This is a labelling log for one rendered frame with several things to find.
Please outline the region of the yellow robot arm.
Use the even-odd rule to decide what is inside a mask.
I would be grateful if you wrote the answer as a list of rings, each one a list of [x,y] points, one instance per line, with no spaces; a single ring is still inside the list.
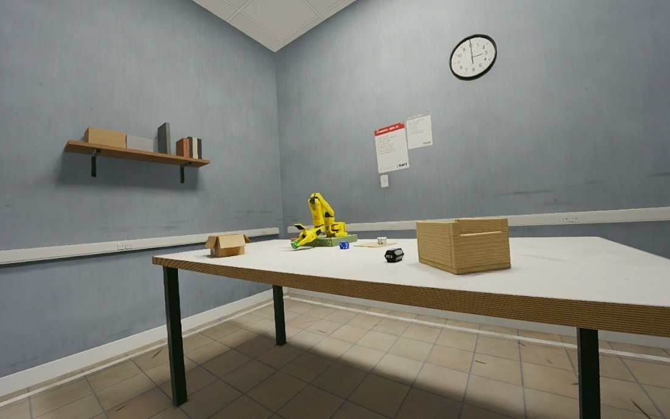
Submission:
[[[312,194],[310,197],[311,199],[308,200],[308,204],[313,217],[312,223],[315,225],[310,231],[314,232],[316,237],[321,235],[324,229],[326,237],[346,236],[347,232],[344,232],[344,223],[334,223],[334,211],[329,207],[324,198],[322,198],[319,193]],[[314,204],[316,205],[316,208],[314,207]],[[325,217],[323,217],[323,215]]]

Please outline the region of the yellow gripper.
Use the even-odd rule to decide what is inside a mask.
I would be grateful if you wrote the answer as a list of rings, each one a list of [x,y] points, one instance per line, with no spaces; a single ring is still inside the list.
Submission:
[[[314,239],[316,239],[315,233],[312,231],[306,231],[304,225],[295,224],[295,226],[298,228],[298,230],[302,230],[302,232],[300,233],[300,237],[298,238],[299,243],[297,244],[297,246],[302,246],[303,244],[311,242]]]

